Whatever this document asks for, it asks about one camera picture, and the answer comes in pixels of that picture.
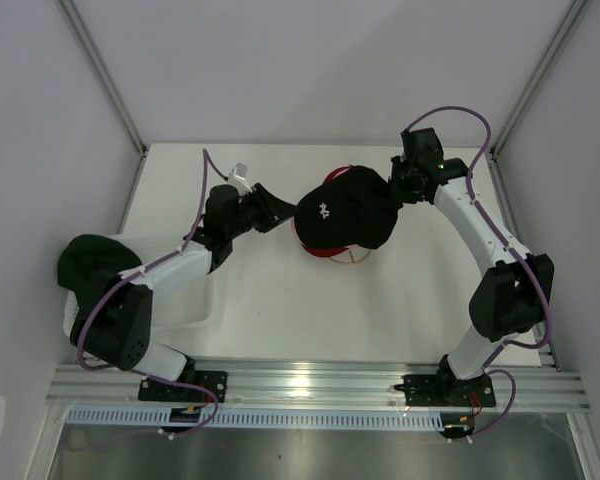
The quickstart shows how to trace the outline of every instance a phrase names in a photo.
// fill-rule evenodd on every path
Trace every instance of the white table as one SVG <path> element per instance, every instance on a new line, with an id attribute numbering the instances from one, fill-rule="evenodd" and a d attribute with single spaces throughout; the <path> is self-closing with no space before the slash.
<path id="1" fill-rule="evenodd" d="M 154 144 L 124 233 L 185 233 L 197 209 L 202 147 L 218 167 L 249 166 L 251 184 L 298 202 L 333 169 L 349 164 L 390 172 L 393 147 Z M 476 150 L 447 149 L 468 164 Z M 210 172 L 210 185 L 220 183 Z M 486 161 L 475 184 L 499 214 Z M 234 242 L 218 271 L 223 314 L 204 329 L 160 332 L 187 354 L 214 357 L 437 363 L 470 325 L 480 281 L 473 257 L 435 207 L 405 205 L 390 240 L 363 263 L 342 266 L 308 255 L 289 223 Z M 530 333 L 522 340 L 533 342 Z M 537 352 L 508 347 L 500 365 L 539 366 Z"/>

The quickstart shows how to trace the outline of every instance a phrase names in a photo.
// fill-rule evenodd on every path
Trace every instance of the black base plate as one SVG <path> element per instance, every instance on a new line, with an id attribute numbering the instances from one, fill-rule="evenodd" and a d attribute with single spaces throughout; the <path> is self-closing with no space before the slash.
<path id="1" fill-rule="evenodd" d="M 471 408 L 471 392 L 475 392 L 485 408 L 496 406 L 491 378 L 483 375 L 474 380 L 458 381 L 446 397 L 436 375 L 405 375 L 402 385 L 394 388 L 404 392 L 409 407 L 467 407 Z"/>
<path id="2" fill-rule="evenodd" d="M 211 390 L 220 403 L 224 403 L 227 391 L 227 372 L 220 371 L 196 371 L 196 385 Z M 183 402 L 183 403 L 205 403 L 209 402 L 202 392 L 190 388 L 180 388 L 165 385 L 153 380 L 144 380 L 140 383 L 138 400 L 141 402 Z"/>

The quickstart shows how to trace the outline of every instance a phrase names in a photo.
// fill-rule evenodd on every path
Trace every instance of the gray floor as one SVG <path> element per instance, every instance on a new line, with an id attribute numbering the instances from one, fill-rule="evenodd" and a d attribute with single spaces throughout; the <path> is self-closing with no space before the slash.
<path id="1" fill-rule="evenodd" d="M 71 449 L 129 431 L 70 428 Z M 584 478 L 563 415 L 511 415 L 473 445 L 434 433 L 220 428 L 173 442 L 140 434 L 79 453 L 65 435 L 63 445 L 50 479 Z"/>

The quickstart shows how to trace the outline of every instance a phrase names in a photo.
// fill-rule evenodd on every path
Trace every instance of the white logo on cap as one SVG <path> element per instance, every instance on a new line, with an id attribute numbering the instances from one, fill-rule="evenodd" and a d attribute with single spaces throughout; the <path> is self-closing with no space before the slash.
<path id="1" fill-rule="evenodd" d="M 320 204 L 320 215 L 322 215 L 323 220 L 329 216 L 329 210 L 327 210 L 327 204 L 324 202 L 322 202 Z"/>

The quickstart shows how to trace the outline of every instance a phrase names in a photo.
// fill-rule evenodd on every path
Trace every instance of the black cloth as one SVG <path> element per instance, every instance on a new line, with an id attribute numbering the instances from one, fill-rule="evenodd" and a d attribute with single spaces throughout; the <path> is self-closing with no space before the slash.
<path id="1" fill-rule="evenodd" d="M 80 305 L 93 273 L 119 272 L 140 265 L 140 258 L 122 243 L 100 235 L 80 235 L 60 254 L 58 285 L 75 293 Z"/>
<path id="2" fill-rule="evenodd" d="M 391 236 L 401 208 L 375 170 L 355 166 L 300 200 L 295 228 L 309 248 L 376 249 Z"/>

